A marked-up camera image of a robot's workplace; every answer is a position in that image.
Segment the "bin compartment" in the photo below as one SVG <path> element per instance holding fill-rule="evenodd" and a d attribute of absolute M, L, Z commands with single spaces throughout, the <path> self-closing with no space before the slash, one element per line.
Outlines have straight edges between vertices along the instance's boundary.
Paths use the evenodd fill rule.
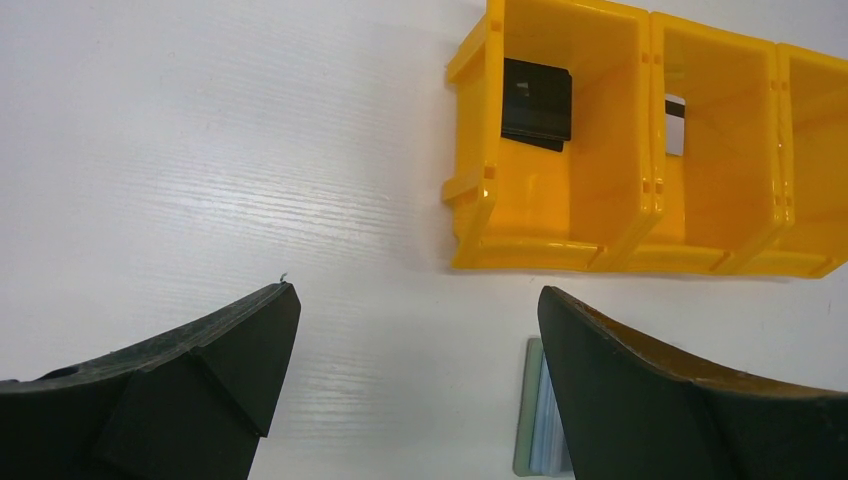
<path fill-rule="evenodd" d="M 848 62 L 778 45 L 784 196 L 792 225 L 744 273 L 822 277 L 848 260 Z"/>
<path fill-rule="evenodd" d="M 658 212 L 645 115 L 648 19 L 605 1 L 489 1 L 448 66 L 458 95 L 457 156 L 442 196 L 460 241 L 455 267 L 607 270 L 650 231 Z M 552 73 L 505 76 L 511 61 Z M 556 89 L 571 95 L 568 108 L 541 115 L 560 121 L 570 108 L 567 134 L 551 124 L 541 129 L 542 144 L 516 137 L 509 109 L 521 103 L 504 110 L 505 92 L 524 92 L 532 106 L 533 95 L 561 99 Z M 546 148 L 551 141 L 559 146 Z"/>
<path fill-rule="evenodd" d="M 662 219 L 626 271 L 727 274 L 786 226 L 779 201 L 773 43 L 651 14 L 653 191 Z M 685 101 L 683 153 L 666 152 L 666 97 Z"/>

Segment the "white table surface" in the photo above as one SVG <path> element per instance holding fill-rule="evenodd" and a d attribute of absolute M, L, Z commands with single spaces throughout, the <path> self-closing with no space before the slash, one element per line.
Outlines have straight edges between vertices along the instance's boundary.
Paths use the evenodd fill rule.
<path fill-rule="evenodd" d="M 843 0 L 635 0 L 848 57 Z M 251 479 L 512 478 L 542 286 L 695 354 L 848 389 L 825 280 L 461 274 L 444 66 L 483 0 L 0 2 L 0 378 L 303 302 Z"/>

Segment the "black plastic piece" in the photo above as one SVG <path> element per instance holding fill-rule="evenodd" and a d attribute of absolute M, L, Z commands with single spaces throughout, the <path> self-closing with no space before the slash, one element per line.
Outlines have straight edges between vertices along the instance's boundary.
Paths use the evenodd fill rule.
<path fill-rule="evenodd" d="M 559 289 L 538 313 L 577 478 L 848 478 L 848 395 L 717 365 Z"/>
<path fill-rule="evenodd" d="M 247 478 L 297 333 L 288 283 L 32 382 L 0 382 L 0 478 Z"/>
<path fill-rule="evenodd" d="M 671 100 L 666 100 L 665 113 L 666 115 L 671 115 L 672 117 L 686 118 L 686 105 L 682 103 L 673 102 Z"/>
<path fill-rule="evenodd" d="M 571 140 L 568 70 L 504 59 L 501 136 L 561 152 Z"/>

